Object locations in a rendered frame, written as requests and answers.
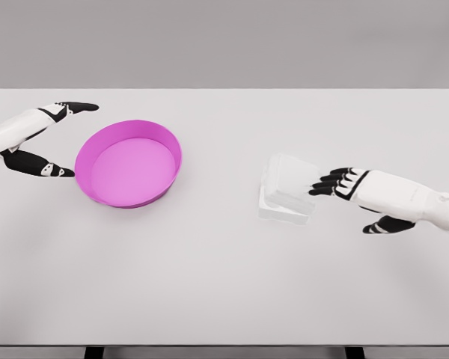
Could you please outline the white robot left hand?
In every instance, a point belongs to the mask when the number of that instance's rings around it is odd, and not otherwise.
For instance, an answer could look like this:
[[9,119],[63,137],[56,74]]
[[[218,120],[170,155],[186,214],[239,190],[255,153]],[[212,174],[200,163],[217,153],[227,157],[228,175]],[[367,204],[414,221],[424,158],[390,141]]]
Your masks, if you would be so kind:
[[94,112],[97,104],[54,102],[33,108],[0,123],[0,160],[6,168],[35,177],[73,178],[75,173],[37,154],[21,150],[26,141],[45,132],[50,126],[81,112]]

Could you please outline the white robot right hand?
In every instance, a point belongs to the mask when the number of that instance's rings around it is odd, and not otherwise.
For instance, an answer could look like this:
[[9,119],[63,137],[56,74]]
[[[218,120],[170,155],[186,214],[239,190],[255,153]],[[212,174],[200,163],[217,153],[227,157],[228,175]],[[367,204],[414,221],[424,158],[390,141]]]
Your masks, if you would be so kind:
[[378,170],[338,168],[320,178],[309,195],[339,197],[382,217],[362,230],[365,234],[394,234],[412,229],[439,193],[418,182]]

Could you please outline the translucent white lidded box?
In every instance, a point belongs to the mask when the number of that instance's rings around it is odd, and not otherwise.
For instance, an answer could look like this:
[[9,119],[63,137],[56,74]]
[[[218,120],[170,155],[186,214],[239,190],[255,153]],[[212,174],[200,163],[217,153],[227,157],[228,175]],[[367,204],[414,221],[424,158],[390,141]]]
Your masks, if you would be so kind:
[[284,153],[272,155],[261,177],[258,216],[307,224],[316,209],[316,201],[308,192],[319,178],[316,165]]

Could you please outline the pink round shallow bowl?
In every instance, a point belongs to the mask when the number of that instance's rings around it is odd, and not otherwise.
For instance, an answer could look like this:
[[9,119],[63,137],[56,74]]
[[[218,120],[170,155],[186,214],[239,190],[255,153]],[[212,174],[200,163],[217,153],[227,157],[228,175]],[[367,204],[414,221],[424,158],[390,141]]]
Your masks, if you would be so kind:
[[151,121],[125,120],[102,128],[82,145],[76,181],[98,203],[138,208],[169,190],[182,159],[180,142],[169,129]]

